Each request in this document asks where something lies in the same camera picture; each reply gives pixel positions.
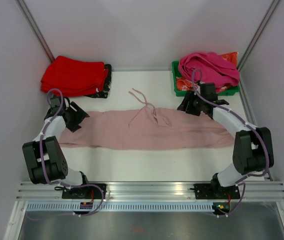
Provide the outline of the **light pink trousers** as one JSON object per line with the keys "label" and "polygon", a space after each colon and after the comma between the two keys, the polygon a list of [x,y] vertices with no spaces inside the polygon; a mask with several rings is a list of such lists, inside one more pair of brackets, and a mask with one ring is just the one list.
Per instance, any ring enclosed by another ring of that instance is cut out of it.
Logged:
{"label": "light pink trousers", "polygon": [[58,142],[68,148],[114,150],[221,148],[234,144],[234,137],[206,115],[154,107],[147,100],[141,103],[141,109],[90,111],[80,129],[65,129]]}

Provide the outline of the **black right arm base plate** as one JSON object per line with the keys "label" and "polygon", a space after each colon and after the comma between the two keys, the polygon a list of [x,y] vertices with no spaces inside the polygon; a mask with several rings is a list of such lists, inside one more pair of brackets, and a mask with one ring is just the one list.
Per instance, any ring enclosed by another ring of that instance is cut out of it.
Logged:
{"label": "black right arm base plate", "polygon": [[228,187],[213,187],[210,183],[196,183],[190,190],[194,191],[197,200],[239,200],[239,188],[235,185]]}

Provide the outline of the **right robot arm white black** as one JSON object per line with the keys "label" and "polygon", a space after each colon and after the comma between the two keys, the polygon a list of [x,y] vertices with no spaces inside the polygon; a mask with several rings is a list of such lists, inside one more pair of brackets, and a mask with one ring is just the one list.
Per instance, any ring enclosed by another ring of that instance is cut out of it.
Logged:
{"label": "right robot arm white black", "polygon": [[177,108],[187,114],[201,113],[221,124],[234,138],[232,163],[212,176],[208,190],[216,199],[232,194],[248,177],[263,177],[274,166],[271,131],[245,121],[224,99],[213,83],[201,83],[188,90]]}

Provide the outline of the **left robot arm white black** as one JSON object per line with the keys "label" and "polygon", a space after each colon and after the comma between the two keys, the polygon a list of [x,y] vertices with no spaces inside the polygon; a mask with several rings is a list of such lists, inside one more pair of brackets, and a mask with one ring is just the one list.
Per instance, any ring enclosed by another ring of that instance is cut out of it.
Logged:
{"label": "left robot arm white black", "polygon": [[69,168],[59,144],[65,130],[75,133],[88,117],[82,108],[67,97],[53,96],[49,100],[49,109],[40,133],[22,146],[27,172],[33,184],[73,188],[73,193],[81,199],[90,195],[91,186],[86,175]]}

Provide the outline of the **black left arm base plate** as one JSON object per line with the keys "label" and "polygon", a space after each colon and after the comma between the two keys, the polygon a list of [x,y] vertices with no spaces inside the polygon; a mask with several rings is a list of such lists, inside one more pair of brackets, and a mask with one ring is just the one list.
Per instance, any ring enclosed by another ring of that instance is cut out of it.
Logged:
{"label": "black left arm base plate", "polygon": [[81,188],[64,188],[62,190],[62,199],[68,200],[84,200],[84,199],[93,199],[101,200],[102,194],[100,190],[94,186],[86,186]]}

